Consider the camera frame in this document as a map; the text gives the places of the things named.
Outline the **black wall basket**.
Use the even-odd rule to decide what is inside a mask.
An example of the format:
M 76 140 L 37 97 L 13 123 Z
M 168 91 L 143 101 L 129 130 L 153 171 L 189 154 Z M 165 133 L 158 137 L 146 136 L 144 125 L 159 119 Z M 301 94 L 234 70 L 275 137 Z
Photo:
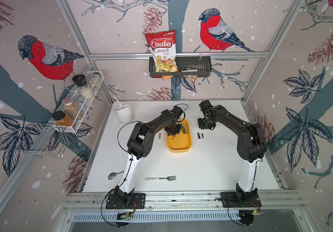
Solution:
M 194 75 L 197 77 L 209 77 L 212 71 L 210 57 L 176 57 L 177 71 L 156 72 L 153 58 L 149 59 L 149 73 L 151 78 L 162 76 L 183 77 Z

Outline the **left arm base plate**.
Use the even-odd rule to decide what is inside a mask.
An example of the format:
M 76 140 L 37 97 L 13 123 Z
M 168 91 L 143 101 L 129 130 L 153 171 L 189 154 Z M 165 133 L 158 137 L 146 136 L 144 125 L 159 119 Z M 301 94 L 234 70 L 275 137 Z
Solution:
M 106 200 L 106 209 L 144 209 L 145 193 L 133 193 L 132 195 L 117 196 L 110 194 Z

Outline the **black lid spice jar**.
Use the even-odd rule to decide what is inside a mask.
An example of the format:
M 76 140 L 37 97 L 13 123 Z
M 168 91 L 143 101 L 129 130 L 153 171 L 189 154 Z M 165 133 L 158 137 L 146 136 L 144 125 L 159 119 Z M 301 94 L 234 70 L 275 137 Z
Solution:
M 72 77 L 72 80 L 78 87 L 79 94 L 83 99 L 89 100 L 95 96 L 92 87 L 87 84 L 85 75 L 75 75 L 74 77 Z

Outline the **orange spice jar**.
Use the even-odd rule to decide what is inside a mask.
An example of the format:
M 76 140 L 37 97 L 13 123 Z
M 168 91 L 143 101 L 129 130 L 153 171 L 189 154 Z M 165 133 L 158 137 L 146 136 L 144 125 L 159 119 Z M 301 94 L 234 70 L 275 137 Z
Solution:
M 54 121 L 61 126 L 70 127 L 74 124 L 74 120 L 64 111 L 56 111 L 52 115 Z

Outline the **red Chuba cassava chips bag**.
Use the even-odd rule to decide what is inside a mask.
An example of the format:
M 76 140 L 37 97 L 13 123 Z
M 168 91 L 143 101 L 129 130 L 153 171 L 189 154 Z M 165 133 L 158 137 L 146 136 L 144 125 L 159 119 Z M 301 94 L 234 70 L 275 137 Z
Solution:
M 153 57 L 154 72 L 177 72 L 176 31 L 146 33 L 145 38 Z

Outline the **metal fork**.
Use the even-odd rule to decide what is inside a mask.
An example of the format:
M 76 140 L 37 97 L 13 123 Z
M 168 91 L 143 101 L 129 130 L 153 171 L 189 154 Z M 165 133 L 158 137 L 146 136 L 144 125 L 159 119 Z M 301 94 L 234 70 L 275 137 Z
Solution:
M 168 180 L 168 181 L 173 181 L 176 180 L 176 176 L 169 176 L 169 177 L 146 177 L 146 181 L 154 181 L 154 180 Z

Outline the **pale spice jar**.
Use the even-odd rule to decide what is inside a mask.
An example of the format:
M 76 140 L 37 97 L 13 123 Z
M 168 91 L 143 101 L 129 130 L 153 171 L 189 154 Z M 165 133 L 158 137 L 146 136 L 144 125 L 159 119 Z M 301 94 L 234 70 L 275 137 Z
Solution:
M 89 85 L 92 88 L 98 88 L 100 86 L 100 83 L 101 83 L 100 73 L 98 72 L 93 73 L 89 80 Z

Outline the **yellow plastic storage box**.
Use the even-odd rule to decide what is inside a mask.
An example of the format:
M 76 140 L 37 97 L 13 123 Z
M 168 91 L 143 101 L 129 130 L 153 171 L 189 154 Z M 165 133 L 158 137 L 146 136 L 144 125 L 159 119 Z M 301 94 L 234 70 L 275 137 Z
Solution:
M 192 147 L 192 136 L 190 132 L 189 123 L 184 120 L 182 123 L 181 131 L 174 136 L 168 136 L 166 133 L 167 147 L 172 153 L 187 152 Z M 185 128 L 187 134 L 183 134 L 182 128 Z

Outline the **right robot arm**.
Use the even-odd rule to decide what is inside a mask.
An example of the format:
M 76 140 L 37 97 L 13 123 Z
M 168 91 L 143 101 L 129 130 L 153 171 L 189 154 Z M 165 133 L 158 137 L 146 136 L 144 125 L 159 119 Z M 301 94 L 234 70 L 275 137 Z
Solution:
M 258 197 L 256 178 L 259 164 L 267 151 L 264 131 L 260 124 L 251 124 L 231 114 L 221 105 L 213 106 L 205 100 L 200 104 L 204 117 L 198 119 L 202 130 L 213 130 L 221 123 L 238 137 L 237 152 L 242 158 L 240 179 L 237 183 L 235 200 L 240 205 Z

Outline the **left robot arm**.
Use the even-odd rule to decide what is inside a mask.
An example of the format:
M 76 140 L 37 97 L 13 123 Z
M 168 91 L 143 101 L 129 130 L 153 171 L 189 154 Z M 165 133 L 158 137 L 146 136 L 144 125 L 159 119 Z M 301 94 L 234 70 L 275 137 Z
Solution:
M 143 123 L 138 121 L 127 142 L 127 165 L 120 183 L 113 194 L 122 204 L 128 206 L 133 197 L 136 175 L 143 159 L 147 157 L 153 146 L 155 135 L 165 130 L 168 135 L 177 135 L 181 131 L 181 116 L 184 111 L 175 105 L 171 110 L 164 110 L 156 119 Z

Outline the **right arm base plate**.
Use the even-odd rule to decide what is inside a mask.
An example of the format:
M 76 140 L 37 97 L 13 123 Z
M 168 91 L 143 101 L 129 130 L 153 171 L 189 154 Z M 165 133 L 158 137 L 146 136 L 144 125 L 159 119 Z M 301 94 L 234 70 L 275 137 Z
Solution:
M 261 208 L 262 203 L 260 201 L 257 192 L 252 191 L 249 193 L 242 192 L 221 192 L 222 205 L 224 208 Z

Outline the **white ceramic cup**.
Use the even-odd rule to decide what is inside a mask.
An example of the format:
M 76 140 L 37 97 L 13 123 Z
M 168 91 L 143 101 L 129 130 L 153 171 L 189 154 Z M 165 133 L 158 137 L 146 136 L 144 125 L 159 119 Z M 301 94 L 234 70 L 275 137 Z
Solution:
M 115 113 L 117 114 L 119 122 L 122 124 L 132 122 L 134 119 L 134 113 L 130 104 L 124 104 L 123 106 L 117 107 Z

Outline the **silver lid spice jar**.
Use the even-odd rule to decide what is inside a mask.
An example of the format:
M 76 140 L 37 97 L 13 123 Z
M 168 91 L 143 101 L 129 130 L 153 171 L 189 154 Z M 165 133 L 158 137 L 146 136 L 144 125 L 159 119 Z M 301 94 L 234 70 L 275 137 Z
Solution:
M 64 105 L 65 113 L 68 114 L 73 120 L 81 120 L 84 117 L 84 113 L 78 102 L 74 101 L 72 98 L 65 98 L 62 100 Z

